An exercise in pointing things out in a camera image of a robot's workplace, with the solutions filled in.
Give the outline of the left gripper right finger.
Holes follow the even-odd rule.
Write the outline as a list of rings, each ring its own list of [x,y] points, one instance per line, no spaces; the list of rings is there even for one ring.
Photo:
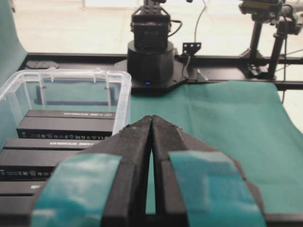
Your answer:
[[[260,192],[240,163],[154,115],[157,212],[169,227],[264,227]]]

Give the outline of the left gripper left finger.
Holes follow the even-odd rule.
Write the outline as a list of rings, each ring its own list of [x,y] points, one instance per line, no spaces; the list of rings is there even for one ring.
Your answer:
[[[36,196],[30,226],[139,226],[146,207],[151,122],[145,116],[61,161]]]

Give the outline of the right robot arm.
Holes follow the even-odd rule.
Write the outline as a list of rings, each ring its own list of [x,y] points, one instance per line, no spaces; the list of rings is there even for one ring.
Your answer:
[[[179,31],[183,23],[172,20],[160,6],[164,0],[145,0],[131,16],[134,40],[128,45],[127,69],[140,71],[145,68],[173,70],[173,44],[168,38]]]

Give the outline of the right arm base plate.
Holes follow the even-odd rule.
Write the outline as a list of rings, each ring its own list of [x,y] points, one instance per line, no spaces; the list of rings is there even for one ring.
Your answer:
[[[128,45],[127,57],[114,65],[132,77],[132,91],[168,91],[188,80],[190,57],[177,60],[174,47],[163,50],[143,50]]]

